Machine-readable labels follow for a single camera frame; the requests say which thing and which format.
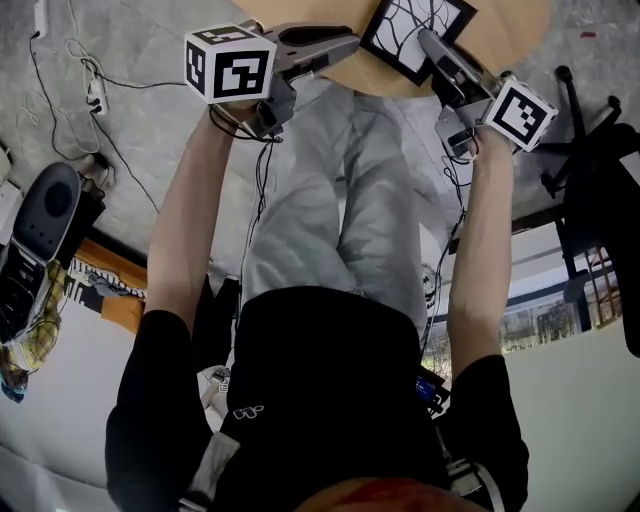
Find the branch pattern artwork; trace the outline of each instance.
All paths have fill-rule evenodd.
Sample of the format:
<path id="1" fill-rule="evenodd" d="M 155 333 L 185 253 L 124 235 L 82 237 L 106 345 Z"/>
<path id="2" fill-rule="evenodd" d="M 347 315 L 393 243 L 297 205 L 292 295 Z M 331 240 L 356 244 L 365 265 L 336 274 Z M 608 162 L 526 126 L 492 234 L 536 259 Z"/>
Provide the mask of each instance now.
<path id="1" fill-rule="evenodd" d="M 463 0 L 383 0 L 362 46 L 420 85 L 430 74 L 420 31 L 427 28 L 452 43 L 475 13 Z"/>

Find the wooden table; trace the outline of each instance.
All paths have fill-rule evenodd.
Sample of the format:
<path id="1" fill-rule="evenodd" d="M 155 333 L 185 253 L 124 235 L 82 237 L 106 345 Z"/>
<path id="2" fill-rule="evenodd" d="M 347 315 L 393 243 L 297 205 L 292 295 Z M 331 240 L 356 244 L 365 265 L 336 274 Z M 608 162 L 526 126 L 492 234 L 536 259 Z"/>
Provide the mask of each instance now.
<path id="1" fill-rule="evenodd" d="M 531 52 L 551 20 L 551 0 L 466 0 L 478 13 L 457 43 L 497 74 Z M 348 25 L 364 34 L 379 0 L 234 0 L 265 28 L 291 22 Z M 328 70 L 335 82 L 375 96 L 429 96 L 430 80 L 416 87 L 400 73 L 360 49 Z"/>

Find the gray floor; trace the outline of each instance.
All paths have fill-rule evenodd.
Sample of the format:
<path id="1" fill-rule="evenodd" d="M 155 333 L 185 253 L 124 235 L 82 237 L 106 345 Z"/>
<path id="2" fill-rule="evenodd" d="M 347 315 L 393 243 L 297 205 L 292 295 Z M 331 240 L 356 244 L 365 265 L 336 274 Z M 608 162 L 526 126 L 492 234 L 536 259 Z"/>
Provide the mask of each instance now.
<path id="1" fill-rule="evenodd" d="M 30 62 L 28 39 L 33 28 L 34 0 L 1 0 L 0 139 L 16 160 L 12 179 L 27 186 L 44 166 L 57 160 L 50 144 L 52 121 L 46 105 L 31 96 L 29 108 L 41 123 L 18 112 L 26 89 L 40 91 Z M 75 0 L 80 39 L 104 66 L 107 75 L 138 83 L 182 79 L 182 37 L 191 29 L 241 21 L 245 15 L 227 0 Z M 50 34 L 34 42 L 37 60 L 51 101 L 67 113 L 78 138 L 91 146 L 84 108 L 82 66 L 67 55 L 65 41 L 74 36 L 66 0 L 50 0 Z M 544 43 L 514 67 L 518 77 L 562 109 L 551 138 L 571 136 L 569 117 L 553 70 L 568 64 L 574 70 L 587 119 L 602 115 L 607 96 L 622 99 L 625 120 L 640 128 L 640 5 L 636 0 L 556 0 L 552 26 Z M 111 112 L 101 118 L 133 172 L 160 204 L 187 137 L 203 104 L 189 90 L 166 87 L 134 91 L 111 87 Z M 386 100 L 401 124 L 404 151 L 414 172 L 416 190 L 451 226 L 457 218 L 452 187 L 442 175 L 442 151 L 433 131 L 439 113 L 435 98 Z M 24 155 L 16 133 L 17 121 Z M 60 120 L 58 142 L 77 154 L 68 127 Z M 146 252 L 156 213 L 128 176 L 104 138 L 103 152 L 117 169 L 116 185 L 107 197 L 107 211 L 98 226 L 124 243 Z M 225 181 L 214 255 L 221 272 L 237 272 L 251 214 L 255 159 L 253 143 L 234 146 Z M 277 155 L 274 167 L 286 155 Z M 558 161 L 531 155 L 518 157 L 514 216 L 550 204 L 539 185 L 545 169 Z M 470 171 L 460 169 L 461 181 Z"/>

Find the black chair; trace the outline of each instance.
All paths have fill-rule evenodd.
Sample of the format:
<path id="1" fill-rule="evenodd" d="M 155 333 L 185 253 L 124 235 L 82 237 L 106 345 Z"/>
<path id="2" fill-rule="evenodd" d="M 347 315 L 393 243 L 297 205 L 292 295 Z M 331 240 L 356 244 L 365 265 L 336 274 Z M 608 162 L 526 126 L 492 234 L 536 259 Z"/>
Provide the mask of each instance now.
<path id="1" fill-rule="evenodd" d="M 556 218 L 563 256 L 569 274 L 569 288 L 574 295 L 583 330 L 590 320 L 583 286 L 583 273 L 576 271 L 574 257 L 593 247 L 604 247 L 615 270 L 627 346 L 640 357 L 640 269 L 635 248 L 635 220 L 640 205 L 640 186 L 620 163 L 620 159 L 640 151 L 640 134 L 627 124 L 616 124 L 622 110 L 620 100 L 609 97 L 613 112 L 587 134 L 582 109 L 566 66 L 556 75 L 567 88 L 575 129 L 575 139 L 566 144 L 541 144 L 536 153 L 567 156 L 560 172 L 545 173 L 541 181 L 551 197 L 564 190 L 564 203 Z"/>

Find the gray pants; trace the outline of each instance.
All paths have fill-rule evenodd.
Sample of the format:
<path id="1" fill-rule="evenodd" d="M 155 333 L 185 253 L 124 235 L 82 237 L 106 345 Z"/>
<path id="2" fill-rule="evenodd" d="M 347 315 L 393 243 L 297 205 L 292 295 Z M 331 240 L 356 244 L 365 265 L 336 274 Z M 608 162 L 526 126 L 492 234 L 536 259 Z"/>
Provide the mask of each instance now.
<path id="1" fill-rule="evenodd" d="M 287 126 L 275 192 L 243 269 L 243 304 L 270 290 L 321 286 L 359 293 L 411 318 L 427 310 L 420 234 L 400 129 L 382 102 L 315 79 Z M 342 229 L 335 183 L 342 164 Z"/>

